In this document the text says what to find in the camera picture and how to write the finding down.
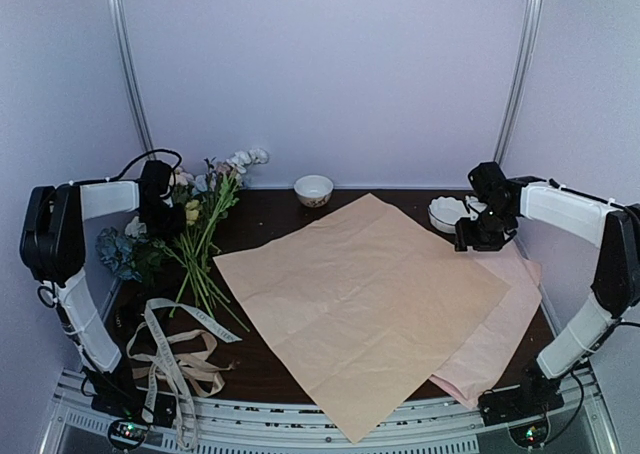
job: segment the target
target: small white dish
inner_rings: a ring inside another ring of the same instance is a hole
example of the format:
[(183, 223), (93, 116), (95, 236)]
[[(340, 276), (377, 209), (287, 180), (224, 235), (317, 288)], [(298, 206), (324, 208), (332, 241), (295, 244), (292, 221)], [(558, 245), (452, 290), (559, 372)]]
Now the small white dish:
[(333, 182), (328, 177), (314, 174), (298, 179), (293, 185), (293, 190), (303, 205), (321, 207), (331, 198)]
[(471, 220), (476, 220), (478, 215), (487, 208), (487, 205), (480, 202), (477, 197), (464, 196), (464, 203), (469, 208), (470, 213), (467, 214)]
[(440, 232), (455, 234), (456, 222), (461, 217), (470, 217), (464, 202), (454, 197), (438, 197), (429, 204), (429, 220)]

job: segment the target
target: white flower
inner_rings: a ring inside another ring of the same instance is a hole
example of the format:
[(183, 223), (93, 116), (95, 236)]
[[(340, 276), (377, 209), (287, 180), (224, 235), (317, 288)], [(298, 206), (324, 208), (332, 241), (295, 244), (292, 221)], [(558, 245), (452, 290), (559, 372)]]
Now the white flower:
[(140, 222), (140, 218), (136, 216), (124, 228), (124, 233), (129, 237), (138, 238), (141, 234), (147, 233), (147, 225), (144, 222)]
[(174, 175), (169, 178), (170, 186), (173, 186), (174, 182), (178, 186), (188, 186), (190, 182), (193, 182), (193, 174), (189, 174), (182, 167), (176, 167), (173, 173)]
[(251, 156), (247, 151), (236, 151), (233, 157), (239, 159), (243, 166), (246, 166), (247, 164), (251, 164), (252, 162)]
[(249, 149), (249, 156), (251, 156), (251, 161), (254, 164), (266, 164), (269, 162), (269, 153), (264, 149)]
[(244, 167), (244, 162), (238, 156), (233, 156), (231, 159), (227, 159), (227, 164), (233, 167), (240, 174), (245, 174), (247, 170)]

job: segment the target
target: lavender backdrop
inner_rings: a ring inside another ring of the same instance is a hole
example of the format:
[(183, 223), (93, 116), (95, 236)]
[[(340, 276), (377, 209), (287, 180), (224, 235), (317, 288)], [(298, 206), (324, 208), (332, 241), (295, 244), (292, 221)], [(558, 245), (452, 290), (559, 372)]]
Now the lavender backdrop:
[[(29, 194), (112, 175), (140, 150), (106, 0), (0, 0), (0, 39), (0, 450), (26, 454), (62, 367), (79, 360), (18, 255)], [(99, 228), (87, 231), (91, 255)], [(88, 268), (101, 305), (112, 278)]]
[(262, 146), (255, 186), (465, 186), (492, 157), (525, 0), (124, 0), (157, 145)]
[[(510, 175), (554, 177), (622, 203), (640, 202), (640, 1), (544, 0), (533, 64), (506, 160)], [(554, 228), (524, 223), (564, 326), (584, 303), (598, 252)], [(640, 309), (630, 312), (640, 319)], [(593, 356), (622, 452), (638, 452), (640, 333), (620, 329)]]

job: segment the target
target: black motor joint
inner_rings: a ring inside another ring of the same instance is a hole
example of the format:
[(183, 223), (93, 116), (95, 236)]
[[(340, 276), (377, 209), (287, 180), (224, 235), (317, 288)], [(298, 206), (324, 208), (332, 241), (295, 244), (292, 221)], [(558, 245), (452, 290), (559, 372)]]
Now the black motor joint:
[(147, 161), (138, 180), (140, 221), (147, 225), (150, 236), (164, 240), (178, 236), (187, 225), (184, 206), (170, 206), (164, 200), (172, 175), (170, 165), (162, 161)]
[(478, 218), (456, 223), (456, 251), (499, 251), (516, 235), (522, 188), (537, 177), (507, 179), (496, 162), (480, 163), (469, 173), (469, 183), (478, 200), (487, 205)]

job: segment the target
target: tabletop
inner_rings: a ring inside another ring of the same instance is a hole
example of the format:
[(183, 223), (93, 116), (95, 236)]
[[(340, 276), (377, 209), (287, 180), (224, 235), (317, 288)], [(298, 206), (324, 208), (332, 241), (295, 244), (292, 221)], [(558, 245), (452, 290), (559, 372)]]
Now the tabletop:
[[(246, 190), (240, 192), (240, 202), (229, 211), (229, 217), (218, 224), (214, 234), (214, 242), (224, 253), (259, 247), (273, 239), (297, 231), (367, 193), (372, 193), (380, 200), (398, 207), (425, 229), (435, 232), (449, 242), (453, 242), (452, 235), (436, 231), (430, 225), (429, 203), (440, 196), (462, 199), (465, 194), (468, 194), (467, 191), (438, 190), (336, 190), (326, 206), (310, 209), (303, 207), (298, 202), (292, 190)], [(130, 330), (118, 330), (115, 327), (115, 312), (123, 317), (126, 317), (131, 310), (137, 310), (139, 313), (141, 311), (140, 305), (147, 297), (161, 296), (174, 299), (183, 276), (184, 273), (177, 265), (174, 265), (162, 273), (156, 283), (155, 290), (151, 292), (145, 292), (137, 283), (123, 284), (115, 303), (114, 312), (107, 323), (108, 329), (114, 337), (124, 343), (131, 333)], [(230, 298), (233, 298), (215, 266), (212, 266), (211, 276), (216, 284)], [(187, 292), (183, 300), (188, 303), (190, 293)], [(232, 362), (236, 364), (235, 369), (223, 373), (226, 385), (217, 394), (217, 397), (246, 402), (311, 404), (309, 396), (269, 349), (260, 334), (251, 325), (240, 305), (232, 300), (231, 307), (250, 327), (251, 331), (245, 332), (224, 310), (218, 309), (216, 311), (216, 320), (242, 337), (242, 342), (220, 343), (210, 359), (220, 367)], [(197, 323), (181, 311), (178, 311), (172, 319), (166, 313), (158, 317), (167, 334), (197, 327)], [(538, 309), (497, 387), (518, 384), (524, 367), (552, 340), (551, 329), (542, 310)], [(194, 347), (187, 343), (184, 344), (186, 346), (181, 346), (177, 350), (185, 351)], [(426, 381), (408, 400), (430, 399), (446, 395), (435, 384)]]

